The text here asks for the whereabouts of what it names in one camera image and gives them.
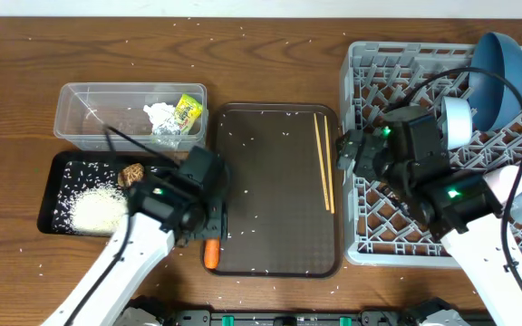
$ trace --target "walnut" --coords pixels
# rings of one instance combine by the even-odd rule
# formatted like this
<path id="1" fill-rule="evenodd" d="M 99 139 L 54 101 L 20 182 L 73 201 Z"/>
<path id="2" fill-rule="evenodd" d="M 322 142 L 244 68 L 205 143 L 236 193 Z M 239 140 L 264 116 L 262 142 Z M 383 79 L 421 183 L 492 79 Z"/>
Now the walnut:
<path id="1" fill-rule="evenodd" d="M 118 174 L 118 185 L 130 187 L 133 182 L 142 180 L 142 177 L 144 177 L 144 167 L 141 163 L 132 164 Z"/>

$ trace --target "pair of chopsticks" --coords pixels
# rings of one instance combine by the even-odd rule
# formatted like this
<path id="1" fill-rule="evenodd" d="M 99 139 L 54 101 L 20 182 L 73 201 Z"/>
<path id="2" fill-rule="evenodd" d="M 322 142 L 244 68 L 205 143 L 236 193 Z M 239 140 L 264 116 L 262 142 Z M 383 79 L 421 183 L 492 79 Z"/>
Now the pair of chopsticks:
<path id="1" fill-rule="evenodd" d="M 325 154 L 327 156 L 327 177 L 329 180 L 329 193 L 327 194 L 327 185 L 325 184 L 324 155 L 322 154 L 322 138 L 319 134 L 317 126 L 317 115 L 314 113 L 315 124 L 315 140 L 317 141 L 317 156 L 319 157 L 319 167 L 322 172 L 322 187 L 324 188 L 325 210 L 335 213 L 334 205 L 334 182 L 332 181 L 332 155 L 330 153 L 330 131 L 327 127 L 327 117 L 325 117 Z"/>

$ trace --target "brown tray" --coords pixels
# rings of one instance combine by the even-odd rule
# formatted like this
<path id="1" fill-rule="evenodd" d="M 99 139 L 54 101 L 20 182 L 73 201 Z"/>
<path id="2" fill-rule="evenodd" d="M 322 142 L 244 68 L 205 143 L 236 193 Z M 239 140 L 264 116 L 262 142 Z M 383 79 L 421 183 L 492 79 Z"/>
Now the brown tray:
<path id="1" fill-rule="evenodd" d="M 230 238 L 212 273 L 322 278 L 338 270 L 341 215 L 338 205 L 334 215 L 325 210 L 314 113 L 326 164 L 324 116 L 331 150 L 338 119 L 324 105 L 229 103 L 217 112 L 211 143 L 231 169 Z"/>

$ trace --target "blue bowl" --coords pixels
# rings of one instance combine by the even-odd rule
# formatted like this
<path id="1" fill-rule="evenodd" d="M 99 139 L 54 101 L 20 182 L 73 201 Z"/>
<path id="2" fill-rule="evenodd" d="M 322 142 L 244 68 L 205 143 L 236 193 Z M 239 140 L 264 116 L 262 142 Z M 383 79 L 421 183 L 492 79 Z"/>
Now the blue bowl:
<path id="1" fill-rule="evenodd" d="M 522 94 L 522 52 L 518 43 L 508 35 L 483 35 L 475 48 L 470 66 L 506 78 Z M 482 73 L 471 72 L 469 86 L 474 89 L 469 104 L 471 108 L 477 109 L 472 122 L 478 130 L 501 129 L 520 113 L 517 99 L 502 82 Z"/>

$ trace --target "wood grain surface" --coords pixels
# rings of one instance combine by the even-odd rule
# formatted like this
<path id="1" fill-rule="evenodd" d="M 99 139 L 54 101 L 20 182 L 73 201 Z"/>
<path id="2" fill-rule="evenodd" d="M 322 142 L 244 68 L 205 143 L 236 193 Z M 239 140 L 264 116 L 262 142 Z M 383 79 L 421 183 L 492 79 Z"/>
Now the wood grain surface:
<path id="1" fill-rule="evenodd" d="M 212 111 L 229 101 L 281 101 L 339 112 L 351 42 L 476 43 L 488 31 L 522 44 L 522 21 L 0 18 L 0 325 L 45 320 L 106 241 L 35 226 L 52 158 L 71 147 L 53 135 L 66 82 L 201 82 Z M 198 254 L 198 244 L 176 250 L 138 293 L 232 311 L 400 309 L 433 296 L 484 310 L 460 270 L 344 262 L 325 280 L 232 278 L 206 272 Z"/>

